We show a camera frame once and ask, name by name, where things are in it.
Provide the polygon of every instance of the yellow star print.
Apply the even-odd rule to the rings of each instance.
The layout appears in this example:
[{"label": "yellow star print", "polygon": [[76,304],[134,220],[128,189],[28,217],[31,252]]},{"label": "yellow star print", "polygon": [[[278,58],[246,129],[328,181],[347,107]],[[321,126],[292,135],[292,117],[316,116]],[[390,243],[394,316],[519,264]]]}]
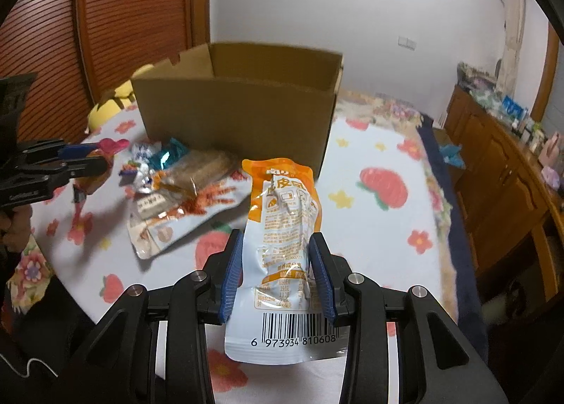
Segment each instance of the yellow star print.
[{"label": "yellow star print", "polygon": [[329,194],[329,200],[335,202],[337,208],[351,208],[354,197],[347,196],[345,191],[340,190],[337,193]]},{"label": "yellow star print", "polygon": [[111,244],[112,244],[112,241],[110,239],[108,239],[107,237],[104,237],[100,241],[100,248],[107,250],[110,247]]}]

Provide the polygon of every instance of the cardboard box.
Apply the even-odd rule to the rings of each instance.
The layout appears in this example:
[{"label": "cardboard box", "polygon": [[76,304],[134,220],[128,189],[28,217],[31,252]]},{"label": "cardboard box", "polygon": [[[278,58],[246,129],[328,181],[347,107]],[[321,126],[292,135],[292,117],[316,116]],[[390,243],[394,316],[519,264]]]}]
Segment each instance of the cardboard box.
[{"label": "cardboard box", "polygon": [[212,43],[132,78],[149,138],[242,158],[289,157],[318,177],[342,75],[342,55],[252,43]]},{"label": "cardboard box", "polygon": [[[433,129],[433,134],[435,134],[436,142],[439,146],[450,145],[452,140],[448,136],[444,129]],[[456,186],[456,183],[460,180],[464,174],[464,169],[447,164],[448,173],[450,174],[450,179],[452,180],[452,185]]]}]

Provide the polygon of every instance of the pink object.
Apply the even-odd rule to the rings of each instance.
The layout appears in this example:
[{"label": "pink object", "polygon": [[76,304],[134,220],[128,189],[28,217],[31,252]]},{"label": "pink object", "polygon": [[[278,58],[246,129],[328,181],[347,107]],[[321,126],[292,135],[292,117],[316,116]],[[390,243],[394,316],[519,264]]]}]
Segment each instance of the pink object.
[{"label": "pink object", "polygon": [[543,167],[553,167],[556,164],[562,143],[563,138],[558,132],[545,143],[539,155],[539,162]]},{"label": "pink object", "polygon": [[118,141],[112,140],[111,138],[103,138],[98,142],[98,148],[100,148],[104,154],[107,154],[108,156],[118,154],[120,151],[123,151],[128,147],[129,140],[127,138],[121,138]]},{"label": "pink object", "polygon": [[552,189],[557,190],[560,187],[560,175],[551,167],[546,166],[540,172],[544,178],[544,182]]}]

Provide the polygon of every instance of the metal bolt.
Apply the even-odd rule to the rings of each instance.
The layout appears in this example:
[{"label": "metal bolt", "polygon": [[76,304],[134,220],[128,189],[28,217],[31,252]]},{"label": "metal bolt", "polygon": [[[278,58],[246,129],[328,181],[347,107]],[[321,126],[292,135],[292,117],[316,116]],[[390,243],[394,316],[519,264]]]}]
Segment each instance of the metal bolt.
[{"label": "metal bolt", "polygon": [[428,294],[427,289],[419,285],[411,288],[411,292],[415,297],[425,297]]},{"label": "metal bolt", "polygon": [[347,279],[354,285],[360,285],[360,283],[364,282],[363,274],[357,274],[356,272],[354,274],[350,274]]},{"label": "metal bolt", "polygon": [[139,296],[143,292],[143,290],[143,285],[131,285],[128,288],[128,295],[133,297]]},{"label": "metal bolt", "polygon": [[194,282],[203,282],[207,277],[208,275],[204,271],[194,271],[190,274],[190,278]]}]

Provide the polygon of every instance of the white cord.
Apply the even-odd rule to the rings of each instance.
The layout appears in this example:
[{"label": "white cord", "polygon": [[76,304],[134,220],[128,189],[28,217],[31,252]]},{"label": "white cord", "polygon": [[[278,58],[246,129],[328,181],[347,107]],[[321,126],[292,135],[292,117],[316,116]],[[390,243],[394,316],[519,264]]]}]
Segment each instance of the white cord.
[{"label": "white cord", "polygon": [[34,361],[37,361],[38,363],[43,364],[47,369],[49,369],[49,371],[50,371],[55,377],[58,377],[57,373],[56,373],[53,369],[51,369],[51,366],[49,366],[45,361],[40,360],[39,358],[30,358],[30,359],[27,361],[27,374],[25,374],[25,375],[20,374],[20,372],[18,372],[18,371],[16,370],[16,368],[13,367],[13,366],[10,364],[10,361],[8,361],[8,360],[6,359],[6,357],[5,357],[2,353],[0,353],[0,358],[2,358],[2,360],[4,360],[5,363],[10,367],[10,369],[12,369],[12,371],[14,371],[16,374],[18,374],[22,379],[27,379],[27,378],[29,378],[29,366],[30,366],[31,363],[33,363]]}]

